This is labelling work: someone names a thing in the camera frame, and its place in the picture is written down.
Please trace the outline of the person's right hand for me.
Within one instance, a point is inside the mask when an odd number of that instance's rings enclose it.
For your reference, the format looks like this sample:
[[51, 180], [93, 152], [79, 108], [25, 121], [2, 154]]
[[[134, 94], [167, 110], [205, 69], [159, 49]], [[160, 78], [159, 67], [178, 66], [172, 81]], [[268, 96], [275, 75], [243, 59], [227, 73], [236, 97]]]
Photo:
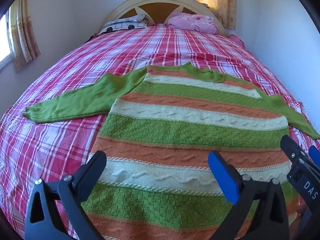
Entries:
[[289, 226], [289, 240], [296, 239], [302, 231], [302, 220], [304, 213], [306, 211], [307, 204], [305, 202], [301, 203], [297, 208], [297, 217]]

